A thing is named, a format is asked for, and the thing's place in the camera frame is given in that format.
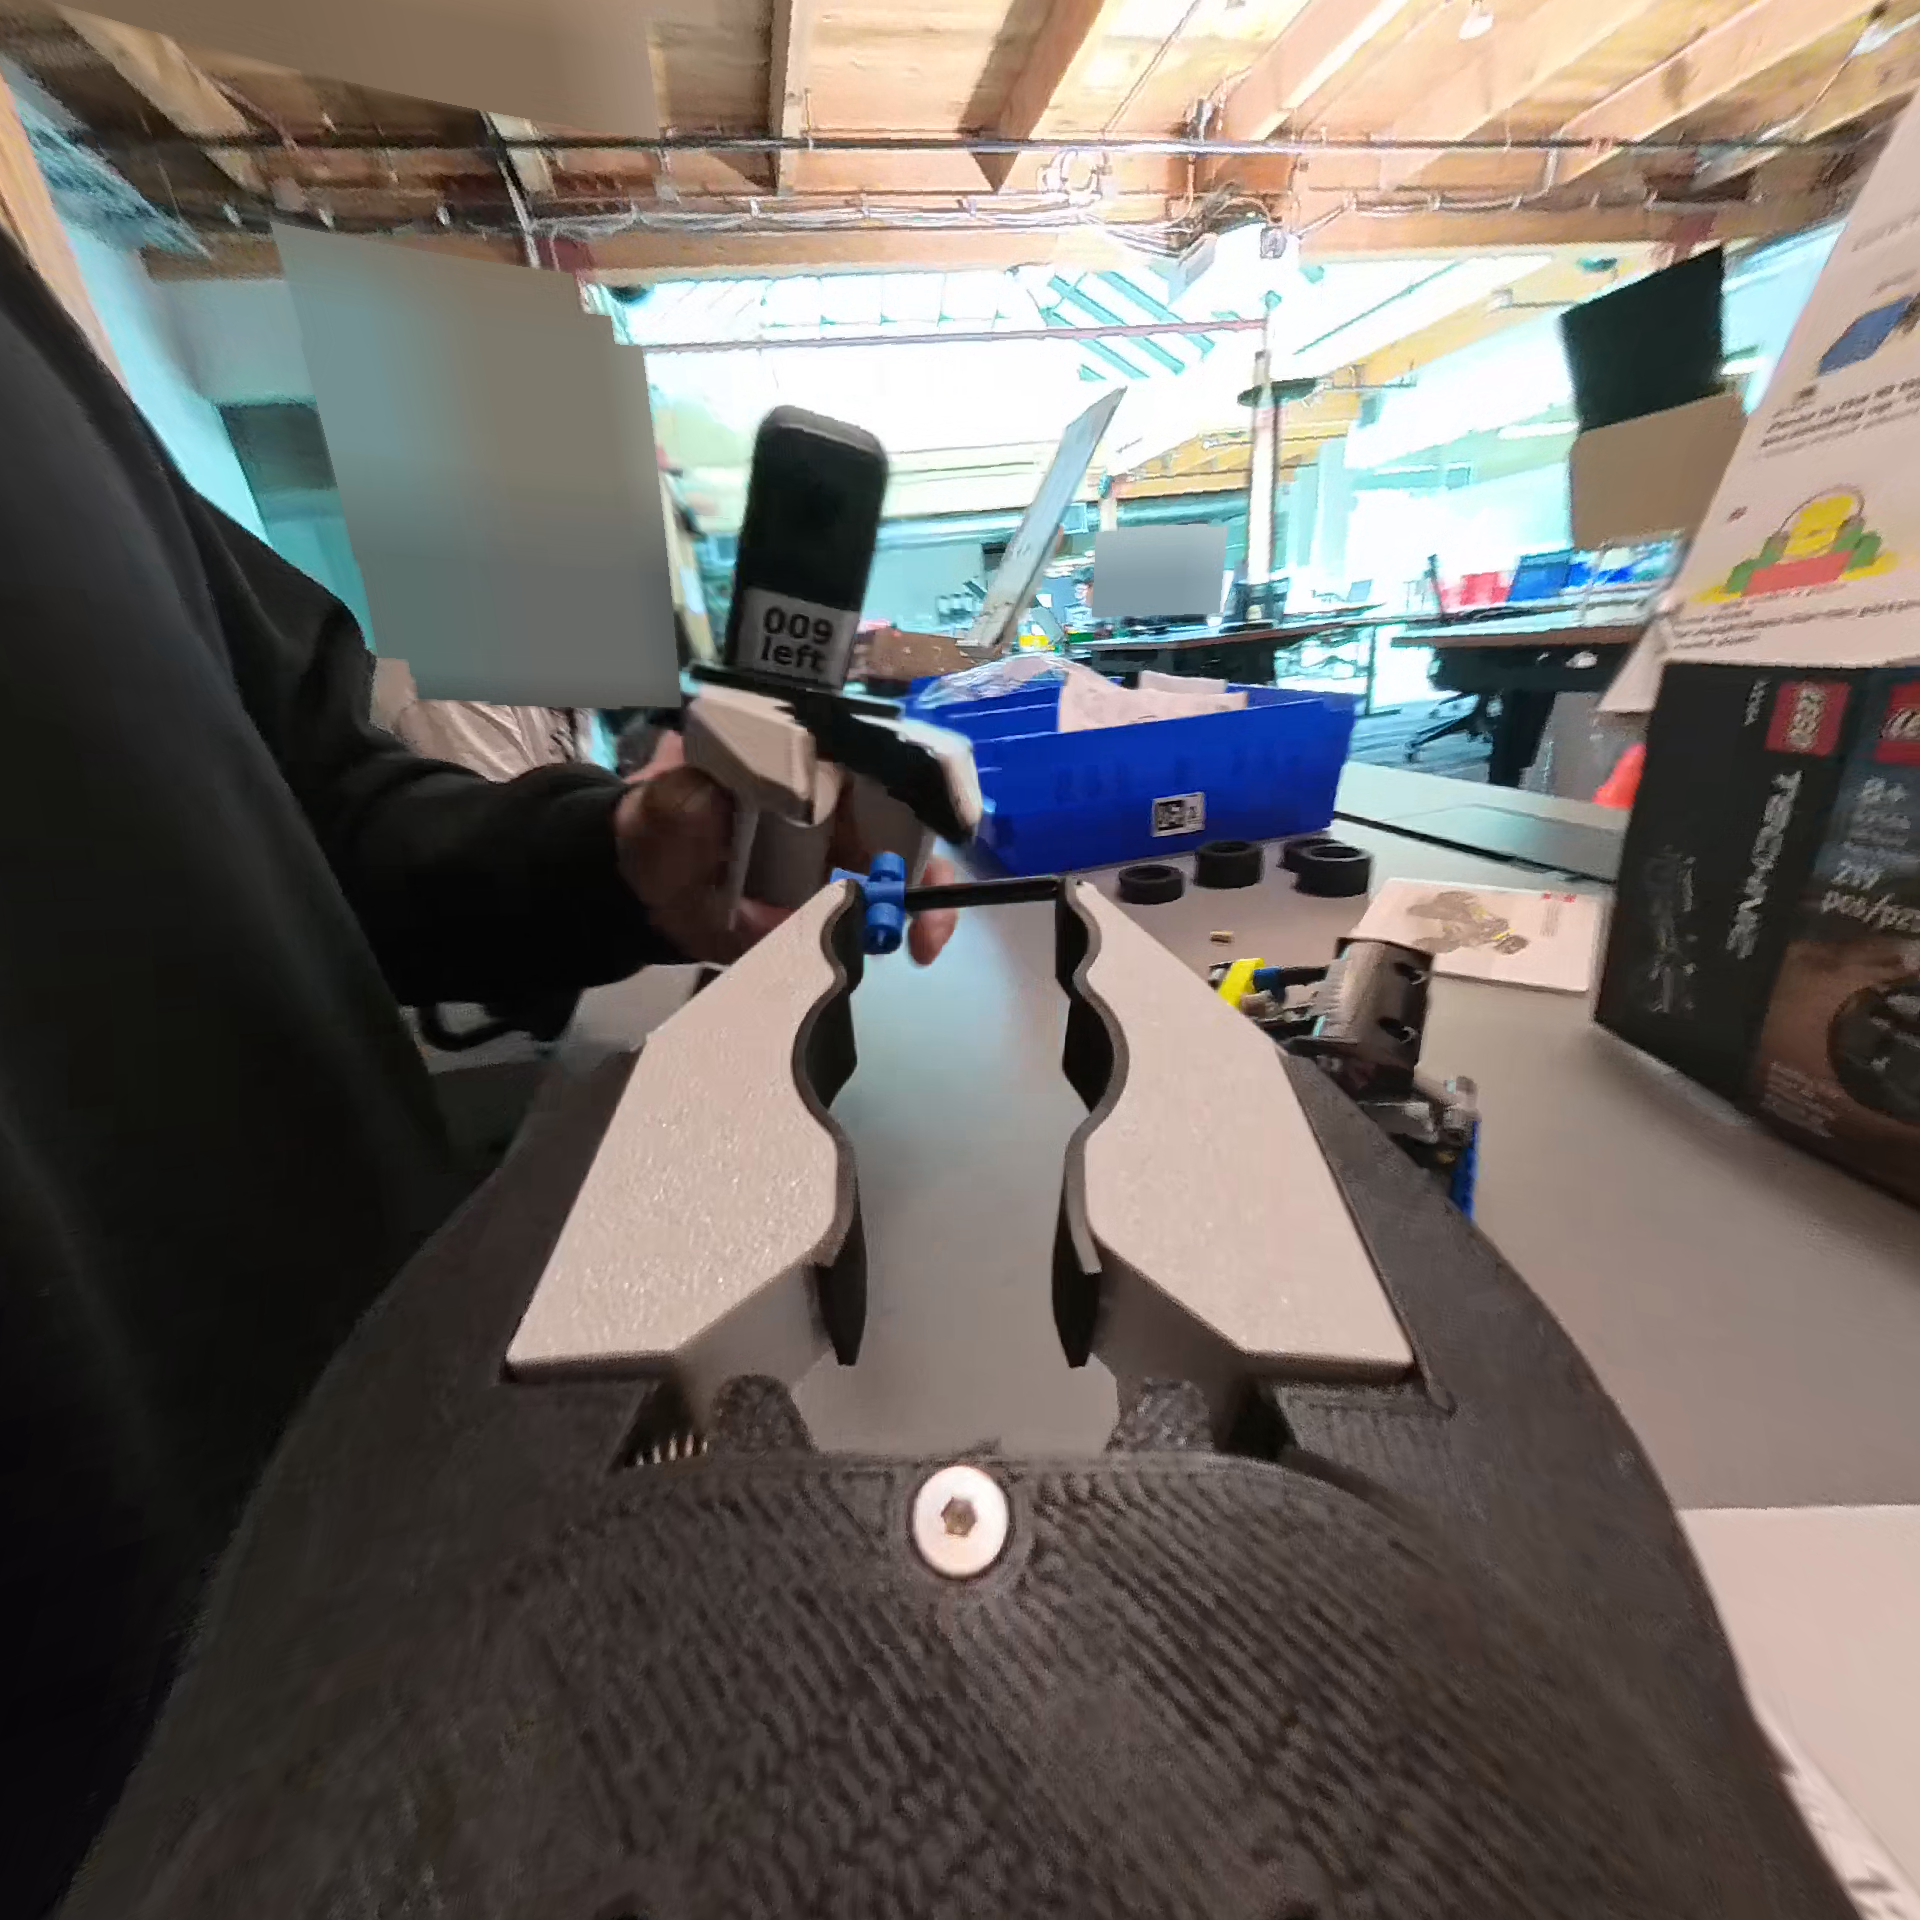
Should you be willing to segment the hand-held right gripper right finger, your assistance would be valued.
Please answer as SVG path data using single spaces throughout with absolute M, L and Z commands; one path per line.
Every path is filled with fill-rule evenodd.
M 1278 1048 L 1083 879 L 1061 885 L 1052 964 L 1082 1107 L 1052 1234 L 1067 1365 L 1202 1396 L 1411 1380 L 1405 1321 Z

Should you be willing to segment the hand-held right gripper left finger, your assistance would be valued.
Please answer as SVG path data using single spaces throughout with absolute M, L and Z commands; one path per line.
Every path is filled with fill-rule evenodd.
M 831 881 L 638 1050 L 504 1354 L 516 1382 L 796 1385 L 868 1317 L 853 1146 L 866 901 Z

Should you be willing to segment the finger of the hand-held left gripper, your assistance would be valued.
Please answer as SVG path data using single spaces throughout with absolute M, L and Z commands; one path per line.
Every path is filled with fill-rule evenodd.
M 822 756 L 850 781 L 853 816 L 870 844 L 974 840 L 984 800 L 961 732 L 889 704 L 830 704 Z

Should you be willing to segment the black axle with blue connector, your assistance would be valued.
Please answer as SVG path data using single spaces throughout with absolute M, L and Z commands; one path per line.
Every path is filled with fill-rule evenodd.
M 899 855 L 874 855 L 866 871 L 834 870 L 863 901 L 863 952 L 889 957 L 907 943 L 909 926 L 931 913 L 961 913 L 1013 904 L 1054 902 L 1065 877 L 999 877 L 984 881 L 911 883 Z

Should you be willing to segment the blue plastic bin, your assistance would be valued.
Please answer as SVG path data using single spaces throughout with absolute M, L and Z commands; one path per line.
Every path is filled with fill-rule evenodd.
M 984 804 L 972 857 L 1019 877 L 1329 827 L 1358 714 L 1338 692 L 1239 686 L 1238 711 L 1057 732 L 1059 686 L 926 707 L 932 680 L 911 687 L 907 711 L 972 742 Z

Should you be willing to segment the partly built toy buggy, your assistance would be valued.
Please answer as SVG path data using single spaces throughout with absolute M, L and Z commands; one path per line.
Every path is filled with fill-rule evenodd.
M 1256 957 L 1213 964 L 1216 998 L 1278 1050 L 1317 1068 L 1453 1209 L 1474 1214 L 1481 1102 L 1468 1076 L 1424 1068 L 1432 957 L 1384 940 L 1345 940 L 1323 966 Z

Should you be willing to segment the instruction booklet with buggy cover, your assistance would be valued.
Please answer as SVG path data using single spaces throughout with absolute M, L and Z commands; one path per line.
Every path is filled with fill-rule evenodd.
M 1448 978 L 1587 995 L 1604 921 L 1604 902 L 1587 893 L 1395 879 L 1380 883 L 1351 938 L 1424 952 Z

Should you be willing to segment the dark toy set box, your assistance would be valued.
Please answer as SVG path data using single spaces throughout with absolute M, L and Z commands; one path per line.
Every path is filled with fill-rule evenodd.
M 1666 671 L 1594 1020 L 1918 1200 L 1918 669 Z

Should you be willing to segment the person's left hand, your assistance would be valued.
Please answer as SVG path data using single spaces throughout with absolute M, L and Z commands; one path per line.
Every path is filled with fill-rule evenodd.
M 679 960 L 733 964 L 792 910 L 733 885 L 734 796 L 686 766 L 679 737 L 628 781 L 615 813 L 621 877 Z

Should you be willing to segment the clear plastic bag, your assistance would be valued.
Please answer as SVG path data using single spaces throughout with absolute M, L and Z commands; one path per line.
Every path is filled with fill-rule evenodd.
M 1008 700 L 1036 686 L 1067 686 L 1077 671 L 1080 664 L 1061 654 L 1019 651 L 942 677 L 920 700 L 926 707 L 974 706 Z

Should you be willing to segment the grey tilted panel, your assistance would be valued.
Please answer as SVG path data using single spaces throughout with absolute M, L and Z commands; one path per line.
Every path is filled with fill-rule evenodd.
M 1087 469 L 1124 400 L 1124 390 L 1108 390 L 1064 431 L 961 642 L 963 651 L 972 659 L 991 661 L 1013 645 L 1019 617 L 1036 597 L 1039 580 L 1057 547 L 1067 510 L 1073 504 Z

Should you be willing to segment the background desk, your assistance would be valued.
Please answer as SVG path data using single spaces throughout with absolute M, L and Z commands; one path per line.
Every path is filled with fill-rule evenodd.
M 1604 693 L 1643 640 L 1651 613 L 1488 610 L 1484 618 L 1416 623 L 1395 650 L 1428 651 L 1428 682 L 1491 714 L 1488 785 L 1519 788 L 1533 768 L 1553 704 Z

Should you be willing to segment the row of coloured bins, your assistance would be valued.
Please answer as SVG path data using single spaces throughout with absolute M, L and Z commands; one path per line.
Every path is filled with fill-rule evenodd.
M 1434 574 L 1430 587 L 1442 618 L 1480 618 L 1502 610 L 1545 613 L 1638 602 L 1667 584 L 1676 541 L 1606 549 L 1540 549 L 1499 569 Z

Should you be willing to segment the black hanging panel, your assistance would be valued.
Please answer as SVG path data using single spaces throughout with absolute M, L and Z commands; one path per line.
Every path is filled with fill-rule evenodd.
M 1720 247 L 1560 315 L 1577 433 L 1658 417 L 1722 392 Z

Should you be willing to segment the printed paper sign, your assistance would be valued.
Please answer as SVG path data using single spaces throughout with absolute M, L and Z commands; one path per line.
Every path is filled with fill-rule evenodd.
M 1836 238 L 1683 566 L 1602 711 L 1667 664 L 1918 661 L 1918 103 Z

